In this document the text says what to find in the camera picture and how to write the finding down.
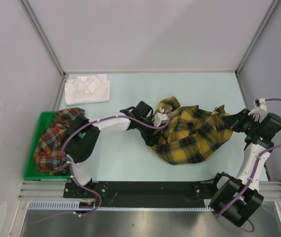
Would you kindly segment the yellow plaid long sleeve shirt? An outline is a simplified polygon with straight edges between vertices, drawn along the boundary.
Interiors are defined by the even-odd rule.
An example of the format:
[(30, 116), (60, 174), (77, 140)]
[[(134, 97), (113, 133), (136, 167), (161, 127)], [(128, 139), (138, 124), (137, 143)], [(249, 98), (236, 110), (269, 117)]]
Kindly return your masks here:
[(204, 162), (232, 137), (233, 130), (221, 120), (229, 115), (224, 105), (205, 111), (198, 105), (181, 106), (171, 96), (162, 100), (156, 111), (163, 106), (171, 109), (172, 118), (151, 149), (172, 165)]

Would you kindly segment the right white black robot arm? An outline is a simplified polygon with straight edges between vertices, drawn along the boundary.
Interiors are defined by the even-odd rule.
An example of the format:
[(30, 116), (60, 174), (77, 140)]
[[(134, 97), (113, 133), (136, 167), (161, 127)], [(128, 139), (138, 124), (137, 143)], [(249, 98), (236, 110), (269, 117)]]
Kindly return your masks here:
[(216, 217), (224, 217), (241, 227), (262, 204), (259, 177), (273, 150), (272, 139), (281, 130), (281, 117), (268, 113), (256, 121), (249, 110), (223, 116), (222, 120), (234, 132), (246, 135), (244, 160), (236, 177), (218, 173), (210, 185), (210, 208)]

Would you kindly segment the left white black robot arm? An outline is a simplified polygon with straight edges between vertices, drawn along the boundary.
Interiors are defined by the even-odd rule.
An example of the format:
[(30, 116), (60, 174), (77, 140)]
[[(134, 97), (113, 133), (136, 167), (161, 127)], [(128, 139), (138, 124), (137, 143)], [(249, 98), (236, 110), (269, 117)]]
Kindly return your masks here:
[(171, 117), (172, 111), (167, 106), (154, 112), (144, 101), (106, 118), (89, 120), (83, 115), (77, 116), (61, 139), (61, 153), (70, 166), (70, 178), (76, 183), (74, 191), (83, 198), (92, 191), (87, 160), (100, 136), (136, 129), (146, 145), (152, 146), (158, 141), (154, 132), (166, 128)]

